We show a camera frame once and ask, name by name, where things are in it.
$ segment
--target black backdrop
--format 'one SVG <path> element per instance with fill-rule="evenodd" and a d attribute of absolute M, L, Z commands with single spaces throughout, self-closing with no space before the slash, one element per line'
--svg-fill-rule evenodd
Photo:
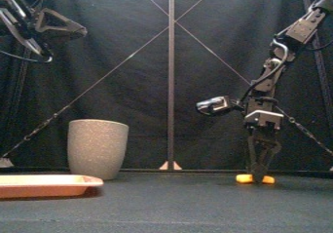
<path fill-rule="evenodd" d="M 124 169 L 158 169 L 168 156 L 186 170 L 242 169 L 248 135 L 241 115 L 208 118 L 196 113 L 194 104 L 244 94 L 268 58 L 273 34 L 305 13 L 304 0 L 176 0 L 173 138 L 168 136 L 169 0 L 44 0 L 44 7 L 84 25 L 88 34 L 55 50 L 48 65 L 1 57 L 1 151 L 112 73 L 21 145 L 16 165 L 67 167 L 68 123 L 93 118 L 130 127 Z M 322 43 L 333 37 L 330 24 L 320 34 Z M 1 39 L 1 49 L 23 50 L 11 36 Z M 332 86 L 329 51 L 322 54 Z M 285 112 L 332 147 L 313 53 L 304 53 L 284 75 L 277 98 Z M 329 154 L 288 122 L 281 143 L 272 169 L 328 170 L 333 165 Z"/>

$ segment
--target wire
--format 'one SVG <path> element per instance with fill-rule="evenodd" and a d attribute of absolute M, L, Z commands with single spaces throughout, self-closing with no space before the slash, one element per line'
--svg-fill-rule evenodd
<path fill-rule="evenodd" d="M 20 59 L 20 60 L 23 60 L 23 61 L 32 62 L 32 63 L 39 63 L 39 64 L 49 63 L 49 62 L 52 61 L 52 57 L 48 57 L 48 60 L 41 61 L 41 60 L 32 59 L 32 58 L 23 58 L 23 57 L 19 57 L 19 56 L 12 55 L 11 53 L 4 52 L 4 51 L 1 51 L 1 50 L 0 50 L 0 54 L 5 55 L 5 56 L 9 57 L 9 58 Z"/>
<path fill-rule="evenodd" d="M 285 55 L 284 55 L 284 57 L 282 57 L 282 60 L 280 61 L 278 65 L 276 66 L 276 68 L 273 69 L 273 71 L 272 71 L 269 74 L 266 74 L 265 76 L 261 76 L 261 78 L 257 79 L 257 81 L 254 82 L 254 84 L 252 84 L 252 85 L 249 86 L 249 89 L 246 90 L 246 92 L 245 92 L 245 94 L 244 94 L 244 96 L 242 96 L 242 98 L 241 98 L 241 102 L 242 102 L 242 101 L 245 100 L 245 98 L 248 97 L 248 95 L 249 95 L 250 91 L 253 90 L 253 88 L 254 88 L 260 83 L 262 83 L 270 76 L 273 76 L 273 75 L 276 74 L 276 72 L 284 67 L 284 63 L 285 63 L 285 61 L 286 61 L 288 53 L 289 53 L 288 47 L 286 47 L 284 44 L 278 43 L 274 39 L 273 39 L 273 44 L 277 45 L 277 46 L 280 46 L 280 47 L 284 49 L 284 51 L 285 51 Z"/>
<path fill-rule="evenodd" d="M 325 44 L 324 46 L 321 46 L 321 47 L 318 47 L 318 48 L 316 48 L 316 49 L 313 49 L 313 48 L 305 48 L 305 50 L 306 50 L 306 51 L 321 51 L 321 50 L 324 50 L 325 48 L 328 48 L 332 44 L 333 44 L 333 40 L 332 40 L 328 44 Z"/>

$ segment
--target tray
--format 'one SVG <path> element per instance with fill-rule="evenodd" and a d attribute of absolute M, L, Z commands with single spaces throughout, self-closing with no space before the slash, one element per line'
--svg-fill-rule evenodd
<path fill-rule="evenodd" d="M 0 175 L 0 199 L 79 196 L 103 180 L 88 175 Z"/>

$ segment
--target yellow object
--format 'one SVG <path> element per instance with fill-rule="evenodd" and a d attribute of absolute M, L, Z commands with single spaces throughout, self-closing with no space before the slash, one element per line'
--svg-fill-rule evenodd
<path fill-rule="evenodd" d="M 276 182 L 276 178 L 270 175 L 266 175 L 262 179 L 262 183 L 265 184 L 273 184 Z"/>
<path fill-rule="evenodd" d="M 253 176 L 252 175 L 237 175 L 236 181 L 238 183 L 253 183 Z M 262 183 L 265 183 L 265 184 L 273 184 L 274 182 L 276 182 L 276 179 L 270 175 L 266 175 L 262 179 Z"/>
<path fill-rule="evenodd" d="M 253 183 L 253 176 L 252 175 L 237 175 L 236 181 L 238 183 Z"/>

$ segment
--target black floor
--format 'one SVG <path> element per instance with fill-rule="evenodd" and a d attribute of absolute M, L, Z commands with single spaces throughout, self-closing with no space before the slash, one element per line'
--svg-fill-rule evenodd
<path fill-rule="evenodd" d="M 120 173 L 81 197 L 0 201 L 1 232 L 333 232 L 333 180 Z"/>

